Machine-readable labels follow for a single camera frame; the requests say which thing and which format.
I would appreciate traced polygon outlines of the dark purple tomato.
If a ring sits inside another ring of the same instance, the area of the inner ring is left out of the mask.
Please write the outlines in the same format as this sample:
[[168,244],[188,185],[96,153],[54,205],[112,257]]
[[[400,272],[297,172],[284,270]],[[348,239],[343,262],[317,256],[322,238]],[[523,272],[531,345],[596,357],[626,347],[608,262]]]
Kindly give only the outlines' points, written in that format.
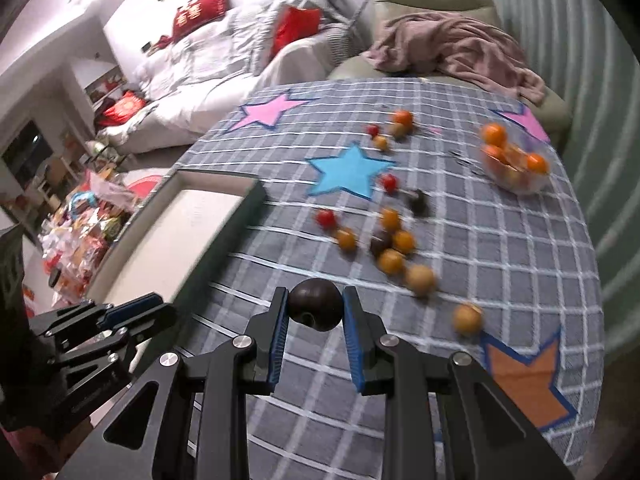
[[416,218],[426,217],[430,213],[427,195],[418,188],[406,192],[406,203]]
[[369,252],[375,260],[381,257],[387,249],[393,248],[393,237],[389,232],[376,230],[371,234]]
[[337,287],[323,278],[308,278],[288,293],[288,317],[317,332],[328,332],[341,323],[343,296]]

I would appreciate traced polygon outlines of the white tray with dark rim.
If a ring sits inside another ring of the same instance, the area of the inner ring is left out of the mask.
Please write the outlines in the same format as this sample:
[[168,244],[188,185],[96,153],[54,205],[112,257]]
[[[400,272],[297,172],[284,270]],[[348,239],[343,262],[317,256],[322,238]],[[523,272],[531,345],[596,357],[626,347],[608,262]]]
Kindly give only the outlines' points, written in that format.
[[226,262],[266,200],[251,174],[179,169],[124,227],[87,296],[122,304],[156,292],[181,304]]

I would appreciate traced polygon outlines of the tan round fruit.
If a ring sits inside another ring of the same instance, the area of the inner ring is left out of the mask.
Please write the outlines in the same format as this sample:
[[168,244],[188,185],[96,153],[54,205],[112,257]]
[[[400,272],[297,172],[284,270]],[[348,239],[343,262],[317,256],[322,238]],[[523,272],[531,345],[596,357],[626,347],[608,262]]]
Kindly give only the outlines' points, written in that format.
[[405,273],[405,283],[417,297],[429,295],[437,286],[437,275],[425,264],[412,264]]

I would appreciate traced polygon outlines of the yellow round fruit near star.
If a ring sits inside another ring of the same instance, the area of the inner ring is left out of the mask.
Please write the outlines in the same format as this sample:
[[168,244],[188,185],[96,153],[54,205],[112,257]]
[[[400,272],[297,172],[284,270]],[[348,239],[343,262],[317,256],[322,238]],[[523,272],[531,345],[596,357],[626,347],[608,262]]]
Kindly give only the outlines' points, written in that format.
[[484,326],[484,314],[476,304],[458,304],[452,315],[454,330],[465,337],[478,334]]

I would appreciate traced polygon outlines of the orange cherry tomato lower cluster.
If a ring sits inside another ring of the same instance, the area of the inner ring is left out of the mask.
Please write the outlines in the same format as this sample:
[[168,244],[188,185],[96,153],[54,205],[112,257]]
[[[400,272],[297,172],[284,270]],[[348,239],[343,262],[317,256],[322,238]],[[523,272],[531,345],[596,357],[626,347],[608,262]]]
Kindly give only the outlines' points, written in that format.
[[406,258],[395,249],[387,249],[376,260],[378,268],[388,276],[398,276],[405,272]]

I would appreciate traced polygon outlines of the orange cherry tomato cluster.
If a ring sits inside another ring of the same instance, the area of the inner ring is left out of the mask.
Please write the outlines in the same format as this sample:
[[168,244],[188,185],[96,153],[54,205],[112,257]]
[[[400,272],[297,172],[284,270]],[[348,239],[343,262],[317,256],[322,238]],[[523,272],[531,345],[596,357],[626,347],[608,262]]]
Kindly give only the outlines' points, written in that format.
[[395,249],[387,249],[376,260],[378,268],[388,276],[398,276],[405,272],[406,258]]
[[394,208],[383,208],[380,215],[382,228],[390,234],[401,229],[401,218],[399,212]]
[[392,237],[393,248],[404,255],[410,255],[416,250],[416,240],[411,232],[398,230]]

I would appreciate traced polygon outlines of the orange cherry tomato left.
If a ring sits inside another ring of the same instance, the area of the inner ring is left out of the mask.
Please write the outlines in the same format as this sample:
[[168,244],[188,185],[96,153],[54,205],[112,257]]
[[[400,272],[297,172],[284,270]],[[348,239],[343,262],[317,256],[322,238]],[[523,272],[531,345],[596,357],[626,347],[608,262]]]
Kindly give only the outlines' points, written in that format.
[[358,240],[354,232],[349,228],[338,228],[334,233],[338,247],[345,254],[356,252]]

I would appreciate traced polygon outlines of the grey checked star tablecloth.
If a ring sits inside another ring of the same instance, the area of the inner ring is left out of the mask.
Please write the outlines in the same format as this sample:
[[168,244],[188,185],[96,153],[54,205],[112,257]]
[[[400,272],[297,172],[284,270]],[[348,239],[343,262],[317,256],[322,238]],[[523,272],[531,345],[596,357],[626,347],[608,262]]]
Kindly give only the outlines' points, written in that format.
[[420,79],[255,93],[175,163],[266,191],[175,351],[230,341],[280,287],[352,286],[416,348],[471,353],[576,471],[603,382],[600,281],[570,180],[532,130],[522,104]]

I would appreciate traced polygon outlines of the red cushion at sofa end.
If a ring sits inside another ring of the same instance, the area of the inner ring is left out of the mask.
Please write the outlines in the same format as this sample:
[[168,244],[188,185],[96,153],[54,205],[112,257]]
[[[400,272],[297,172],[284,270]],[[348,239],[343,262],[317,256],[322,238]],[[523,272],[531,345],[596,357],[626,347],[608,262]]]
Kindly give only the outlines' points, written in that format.
[[99,114],[96,123],[100,128],[125,125],[145,105],[145,99],[127,91],[114,105]]

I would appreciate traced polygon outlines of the tan fruit far group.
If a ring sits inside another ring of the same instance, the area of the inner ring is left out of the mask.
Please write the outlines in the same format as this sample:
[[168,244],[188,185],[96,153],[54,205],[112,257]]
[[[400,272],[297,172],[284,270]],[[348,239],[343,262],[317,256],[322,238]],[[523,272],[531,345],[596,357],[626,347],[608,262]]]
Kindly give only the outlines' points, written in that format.
[[388,132],[396,141],[405,139],[405,137],[408,136],[408,128],[403,124],[398,124],[398,122],[390,124]]

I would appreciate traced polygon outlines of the clear glass fruit bowl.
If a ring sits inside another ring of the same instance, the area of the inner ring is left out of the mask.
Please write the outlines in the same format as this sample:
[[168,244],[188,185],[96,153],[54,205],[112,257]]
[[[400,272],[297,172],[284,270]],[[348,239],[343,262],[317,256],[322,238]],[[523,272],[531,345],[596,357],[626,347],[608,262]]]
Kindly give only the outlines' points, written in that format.
[[[548,160],[548,174],[532,174],[526,169],[525,159],[529,153],[539,153]],[[550,183],[549,157],[544,152],[525,151],[511,142],[506,142],[504,148],[483,143],[480,146],[480,166],[499,188],[515,195],[537,194]]]

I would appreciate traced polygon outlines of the orange mandarin far group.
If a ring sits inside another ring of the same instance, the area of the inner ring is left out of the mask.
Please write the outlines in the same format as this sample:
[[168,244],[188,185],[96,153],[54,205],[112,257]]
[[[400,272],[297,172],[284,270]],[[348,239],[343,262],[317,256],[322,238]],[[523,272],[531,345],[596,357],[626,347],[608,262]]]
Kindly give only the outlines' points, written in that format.
[[409,130],[413,128],[413,114],[408,110],[395,110],[392,114],[392,121]]

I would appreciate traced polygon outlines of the white covered sofa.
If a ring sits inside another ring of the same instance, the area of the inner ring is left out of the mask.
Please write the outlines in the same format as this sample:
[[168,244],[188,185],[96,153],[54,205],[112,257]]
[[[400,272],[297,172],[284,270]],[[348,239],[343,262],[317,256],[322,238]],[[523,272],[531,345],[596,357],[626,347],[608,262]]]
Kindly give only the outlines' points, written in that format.
[[[98,138],[120,154],[191,145],[255,90],[325,80],[363,40],[341,0],[259,0],[235,6],[174,44],[158,50],[134,72],[141,110]],[[319,28],[282,49],[277,30],[287,10],[317,11]]]

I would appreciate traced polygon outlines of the pink blanket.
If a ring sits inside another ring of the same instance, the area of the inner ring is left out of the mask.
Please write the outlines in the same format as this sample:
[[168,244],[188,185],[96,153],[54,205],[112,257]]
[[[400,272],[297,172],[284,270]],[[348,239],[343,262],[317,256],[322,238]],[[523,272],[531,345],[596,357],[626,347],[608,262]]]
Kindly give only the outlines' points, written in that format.
[[544,80],[529,68],[514,38],[461,13],[425,11],[392,18],[362,56],[388,74],[439,73],[536,105],[546,96]]

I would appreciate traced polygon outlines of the green striped curtain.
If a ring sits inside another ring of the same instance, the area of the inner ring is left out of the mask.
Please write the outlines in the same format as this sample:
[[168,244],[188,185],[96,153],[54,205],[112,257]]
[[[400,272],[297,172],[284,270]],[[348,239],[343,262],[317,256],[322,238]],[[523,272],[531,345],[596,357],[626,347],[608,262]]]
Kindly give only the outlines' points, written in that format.
[[598,260],[606,350],[639,343],[639,62],[599,0],[503,0],[536,72],[570,107],[564,167]]

